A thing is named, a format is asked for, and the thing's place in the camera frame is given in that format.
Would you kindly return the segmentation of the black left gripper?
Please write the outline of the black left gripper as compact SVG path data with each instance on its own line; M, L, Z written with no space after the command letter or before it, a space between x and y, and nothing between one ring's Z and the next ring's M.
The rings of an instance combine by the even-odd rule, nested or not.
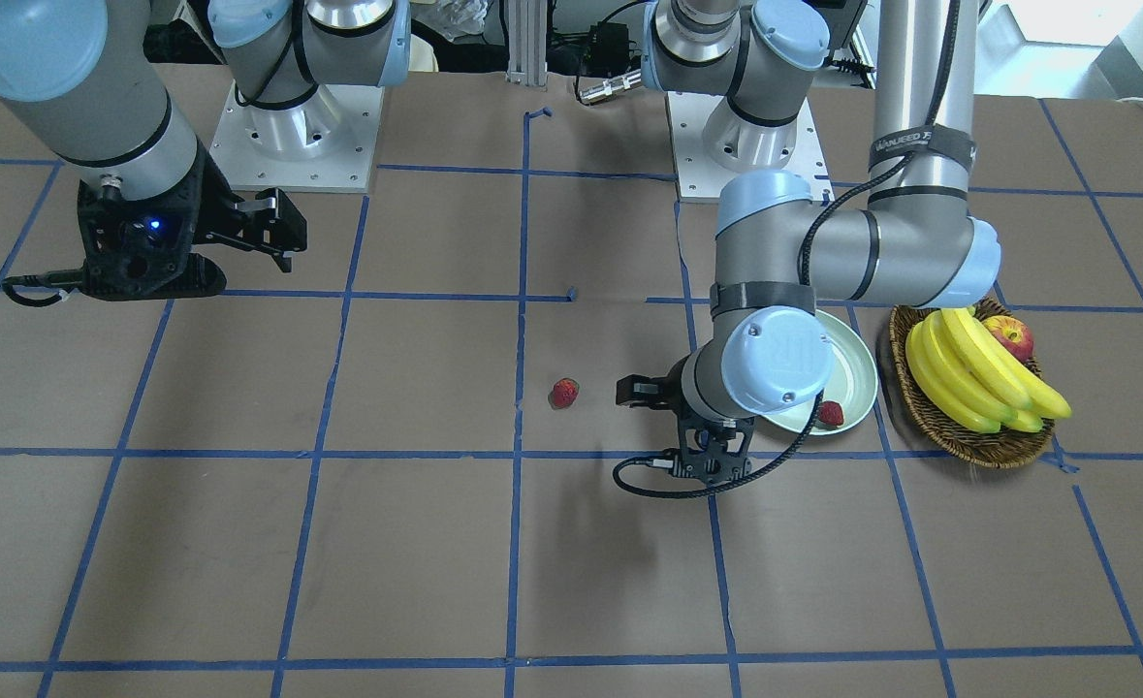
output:
M689 358L684 358L670 367L664 376L629 374L620 377L615 387L615 404L681 414L689 406L684 394L684 369L687 362Z

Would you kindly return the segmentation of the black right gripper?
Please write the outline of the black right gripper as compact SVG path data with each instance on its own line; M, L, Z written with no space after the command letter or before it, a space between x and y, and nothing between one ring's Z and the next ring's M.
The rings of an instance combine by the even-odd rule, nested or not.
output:
M286 191L267 187L245 200L231 190L203 145L198 147L198 162L203 165L198 243L264 252L280 272L291 273L295 252L307 248L307 224Z

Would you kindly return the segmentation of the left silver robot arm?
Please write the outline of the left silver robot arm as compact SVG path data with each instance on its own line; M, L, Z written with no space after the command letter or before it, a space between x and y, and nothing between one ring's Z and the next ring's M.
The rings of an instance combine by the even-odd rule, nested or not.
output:
M967 204L978 23L974 1L881 5L868 204L828 199L788 168L732 177L717 204L712 337L665 377L620 379L620 406L713 423L778 414L831 379L820 300L961 306L988 291L1000 243ZM652 1L644 83L720 96L738 125L782 131L829 48L805 1Z

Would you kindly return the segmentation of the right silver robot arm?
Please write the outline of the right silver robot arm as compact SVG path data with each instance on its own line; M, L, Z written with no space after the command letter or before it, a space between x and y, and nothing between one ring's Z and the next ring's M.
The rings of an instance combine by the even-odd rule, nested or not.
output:
M221 270L222 244L282 272L307 247L291 200L235 195L144 53L149 1L0 1L0 102L79 177L79 276L128 295ZM386 87L410 70L407 1L211 1L235 106L278 158L319 157L346 134L331 85Z

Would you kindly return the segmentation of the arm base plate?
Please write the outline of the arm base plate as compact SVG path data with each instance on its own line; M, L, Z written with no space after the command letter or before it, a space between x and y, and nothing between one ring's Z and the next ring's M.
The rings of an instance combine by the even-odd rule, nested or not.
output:
M828 203L833 194L810 102L788 125L752 125L732 111L722 96L668 93L679 199L714 204L735 176L783 169L810 182L813 195Z
M320 85L303 105L243 107L229 94L207 150L235 191L366 194L385 89Z

